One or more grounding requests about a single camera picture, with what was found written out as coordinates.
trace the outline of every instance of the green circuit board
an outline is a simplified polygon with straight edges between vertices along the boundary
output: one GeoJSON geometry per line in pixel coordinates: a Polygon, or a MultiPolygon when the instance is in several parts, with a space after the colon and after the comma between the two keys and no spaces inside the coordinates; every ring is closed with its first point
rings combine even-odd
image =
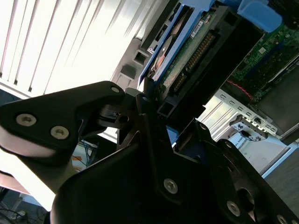
{"type": "Polygon", "coordinates": [[[265,34],[231,75],[255,102],[268,92],[268,83],[299,54],[299,31],[282,24],[265,34]]]}
{"type": "Polygon", "coordinates": [[[191,33],[190,37],[187,39],[180,52],[167,69],[162,80],[155,87],[155,96],[161,96],[166,91],[166,89],[174,83],[177,77],[181,75],[182,69],[188,64],[188,62],[192,60],[194,52],[206,37],[209,31],[210,24],[215,18],[213,14],[214,12],[208,12],[201,18],[200,22],[191,33]]]}

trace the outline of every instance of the silver screw head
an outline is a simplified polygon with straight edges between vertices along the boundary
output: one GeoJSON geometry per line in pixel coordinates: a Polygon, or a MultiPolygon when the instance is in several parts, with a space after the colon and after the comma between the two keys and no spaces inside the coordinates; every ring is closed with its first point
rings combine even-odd
{"type": "Polygon", "coordinates": [[[114,86],[113,86],[113,87],[111,87],[111,89],[112,89],[112,91],[113,91],[113,92],[120,92],[120,90],[119,90],[119,89],[117,89],[117,88],[116,88],[116,87],[114,87],[114,86]]]}
{"type": "Polygon", "coordinates": [[[279,222],[281,224],[287,224],[288,223],[282,215],[277,215],[277,219],[279,220],[279,222]]]}
{"type": "Polygon", "coordinates": [[[178,186],[172,179],[166,178],[164,180],[164,187],[171,194],[176,194],[178,192],[178,186]]]}
{"type": "Polygon", "coordinates": [[[69,134],[69,130],[62,126],[55,126],[51,129],[51,135],[59,140],[66,139],[69,136],[69,134]]]}
{"type": "Polygon", "coordinates": [[[205,127],[202,123],[200,123],[199,126],[200,126],[202,129],[206,130],[206,127],[205,127]]]}
{"type": "Polygon", "coordinates": [[[230,143],[230,141],[226,141],[225,144],[227,145],[227,147],[232,148],[232,143],[230,143]]]}
{"type": "Polygon", "coordinates": [[[31,114],[23,113],[16,117],[16,122],[19,125],[29,127],[36,123],[36,118],[31,114]]]}
{"type": "Polygon", "coordinates": [[[228,206],[228,209],[230,210],[231,213],[233,213],[237,217],[240,216],[241,214],[240,209],[234,202],[228,201],[226,205],[228,206]]]}

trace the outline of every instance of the bolt hole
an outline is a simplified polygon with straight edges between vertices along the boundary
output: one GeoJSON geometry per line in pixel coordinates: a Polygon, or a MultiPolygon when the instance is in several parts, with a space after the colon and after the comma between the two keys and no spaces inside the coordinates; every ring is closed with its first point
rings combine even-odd
{"type": "Polygon", "coordinates": [[[114,87],[114,86],[112,86],[111,87],[111,90],[113,91],[113,92],[120,92],[120,90],[119,89],[117,89],[116,87],[114,87]]]}
{"type": "Polygon", "coordinates": [[[245,188],[241,188],[237,191],[240,203],[247,212],[251,212],[254,209],[254,198],[245,188]]]}
{"type": "Polygon", "coordinates": [[[127,123],[129,121],[128,116],[121,116],[120,119],[118,120],[121,124],[127,123]]]}

